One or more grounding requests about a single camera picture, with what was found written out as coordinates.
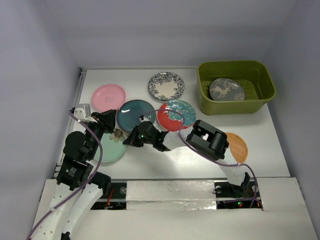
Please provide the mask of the grey reindeer plate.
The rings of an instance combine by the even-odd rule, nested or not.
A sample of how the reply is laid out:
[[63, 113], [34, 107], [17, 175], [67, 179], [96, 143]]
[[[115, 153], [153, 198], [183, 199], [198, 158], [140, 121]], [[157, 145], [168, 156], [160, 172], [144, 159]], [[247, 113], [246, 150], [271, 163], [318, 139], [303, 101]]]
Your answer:
[[236, 81], [229, 78], [218, 78], [209, 86], [209, 94], [214, 101], [233, 102], [246, 99], [245, 90]]

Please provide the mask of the dark teal glazed plate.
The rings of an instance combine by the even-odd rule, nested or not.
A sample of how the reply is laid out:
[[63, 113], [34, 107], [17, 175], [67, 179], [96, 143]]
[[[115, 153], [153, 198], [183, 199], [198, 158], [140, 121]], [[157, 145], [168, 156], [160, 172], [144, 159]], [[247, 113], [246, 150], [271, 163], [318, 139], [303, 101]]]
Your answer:
[[152, 123], [156, 120], [154, 107], [141, 99], [130, 100], [124, 103], [117, 112], [116, 122], [126, 133], [131, 133], [133, 128], [141, 123], [140, 116], [147, 117]]

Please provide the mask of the mint green flower plate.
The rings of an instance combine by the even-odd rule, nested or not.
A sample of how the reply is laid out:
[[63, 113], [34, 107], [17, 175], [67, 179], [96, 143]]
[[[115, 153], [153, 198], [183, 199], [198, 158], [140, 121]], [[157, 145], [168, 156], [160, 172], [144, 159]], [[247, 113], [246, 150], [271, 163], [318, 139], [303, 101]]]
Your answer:
[[104, 133], [100, 143], [103, 148], [102, 164], [110, 164], [119, 160], [126, 152], [127, 146], [123, 144], [126, 139], [124, 132], [115, 128], [111, 133]]

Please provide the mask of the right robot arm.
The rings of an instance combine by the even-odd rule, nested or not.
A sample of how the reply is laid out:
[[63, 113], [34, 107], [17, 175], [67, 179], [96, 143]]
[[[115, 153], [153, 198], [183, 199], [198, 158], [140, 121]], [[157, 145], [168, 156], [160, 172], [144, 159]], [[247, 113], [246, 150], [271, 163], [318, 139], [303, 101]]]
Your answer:
[[189, 147], [203, 158], [219, 165], [227, 184], [216, 189], [225, 198], [243, 198], [249, 189], [250, 175], [240, 167], [240, 162], [230, 150], [227, 134], [212, 125], [197, 120], [195, 124], [179, 131], [159, 131], [150, 121], [142, 121], [123, 141], [124, 145], [143, 147], [152, 145], [160, 152]]

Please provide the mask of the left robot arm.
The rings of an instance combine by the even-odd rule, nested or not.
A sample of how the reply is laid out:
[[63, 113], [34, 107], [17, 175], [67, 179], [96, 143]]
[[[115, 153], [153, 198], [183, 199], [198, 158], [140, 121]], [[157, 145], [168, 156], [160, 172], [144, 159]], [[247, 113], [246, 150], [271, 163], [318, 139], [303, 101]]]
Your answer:
[[98, 171], [103, 158], [101, 139], [116, 125], [116, 110], [91, 112], [88, 104], [69, 111], [85, 128], [65, 138], [64, 158], [47, 213], [34, 225], [29, 240], [71, 240], [99, 198], [110, 194], [111, 178]]

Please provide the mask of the red teal flower plate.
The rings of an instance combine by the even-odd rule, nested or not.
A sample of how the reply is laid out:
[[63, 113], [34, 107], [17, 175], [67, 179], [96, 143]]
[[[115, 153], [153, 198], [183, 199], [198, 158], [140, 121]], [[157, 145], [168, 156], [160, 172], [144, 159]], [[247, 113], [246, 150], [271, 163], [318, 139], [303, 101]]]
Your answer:
[[184, 100], [168, 100], [160, 106], [160, 109], [163, 111], [157, 112], [157, 121], [167, 131], [175, 132], [180, 128], [183, 123], [181, 115], [184, 117], [182, 129], [189, 128], [197, 119], [193, 106]]

